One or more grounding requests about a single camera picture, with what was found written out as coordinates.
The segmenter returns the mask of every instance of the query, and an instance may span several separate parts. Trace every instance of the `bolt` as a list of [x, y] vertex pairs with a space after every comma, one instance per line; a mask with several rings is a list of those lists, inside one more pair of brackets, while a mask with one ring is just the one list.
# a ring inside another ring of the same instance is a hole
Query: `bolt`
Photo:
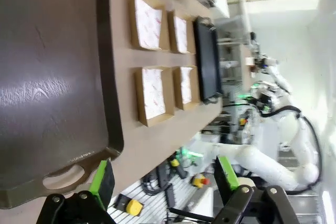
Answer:
[[243, 191], [244, 194], [250, 191], [250, 189], [248, 189], [247, 187], [243, 187], [241, 190]]
[[59, 202], [61, 199], [59, 198], [59, 197], [57, 197], [57, 196], [54, 196], [53, 198], [52, 198], [52, 200], [54, 201], [54, 202]]

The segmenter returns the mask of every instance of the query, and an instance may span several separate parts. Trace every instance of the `cardboard box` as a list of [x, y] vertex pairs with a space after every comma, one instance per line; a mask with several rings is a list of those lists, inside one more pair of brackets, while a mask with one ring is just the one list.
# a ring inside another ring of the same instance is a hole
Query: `cardboard box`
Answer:
[[[162, 91], [163, 100], [165, 105], [165, 113], [158, 115], [154, 118], [147, 119], [145, 111], [145, 98], [144, 98], [144, 85], [143, 85], [143, 74], [142, 69], [161, 69], [161, 80], [162, 80]], [[136, 94], [138, 100], [138, 112], [139, 121], [144, 125], [151, 127], [158, 123], [161, 123], [174, 116], [175, 105], [174, 105], [174, 85], [172, 69], [168, 67], [153, 66], [153, 67], [143, 67], [137, 68], [135, 70], [135, 86]]]
[[168, 35], [168, 22], [167, 22], [167, 12], [165, 9], [165, 4], [160, 0], [143, 0], [149, 6], [156, 10], [162, 11], [161, 19], [161, 29], [160, 29], [160, 39], [159, 39], [159, 48], [146, 48], [140, 45], [138, 37], [138, 28], [135, 14], [135, 0], [130, 0], [130, 25], [131, 25], [131, 41], [132, 45], [136, 48], [143, 50], [170, 50], [169, 35]]
[[[186, 21], [186, 39], [187, 39], [187, 52], [180, 52], [177, 46], [177, 35], [174, 18], [178, 17]], [[185, 14], [178, 10], [168, 12], [168, 26], [171, 51], [178, 54], [196, 54], [194, 28], [194, 18], [191, 15]]]
[[174, 78], [174, 93], [175, 93], [175, 105], [177, 108], [181, 110], [192, 110], [197, 107], [200, 100], [200, 89], [198, 85], [198, 75], [197, 75], [197, 67], [196, 66], [183, 66], [192, 68], [189, 72], [190, 77], [190, 88], [191, 88], [191, 102], [183, 104], [182, 98], [182, 71], [181, 67], [175, 67], [173, 70], [173, 78]]

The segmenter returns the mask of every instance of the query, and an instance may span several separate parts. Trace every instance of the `table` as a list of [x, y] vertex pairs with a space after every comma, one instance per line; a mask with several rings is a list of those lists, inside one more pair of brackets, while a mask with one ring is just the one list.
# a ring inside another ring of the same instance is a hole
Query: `table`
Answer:
[[[191, 15], [210, 17], [210, 11], [196, 0], [162, 0], [167, 10], [179, 8]], [[195, 65], [195, 56], [169, 52], [136, 50], [130, 42], [128, 0], [110, 0], [115, 75], [124, 135], [124, 150], [112, 162], [115, 189], [113, 195], [133, 184], [177, 148], [211, 122], [221, 111], [221, 101], [200, 105], [193, 111], [176, 111], [175, 117], [154, 127], [138, 121], [133, 69], [143, 66]], [[35, 223], [44, 198], [19, 207], [0, 210], [3, 223]]]

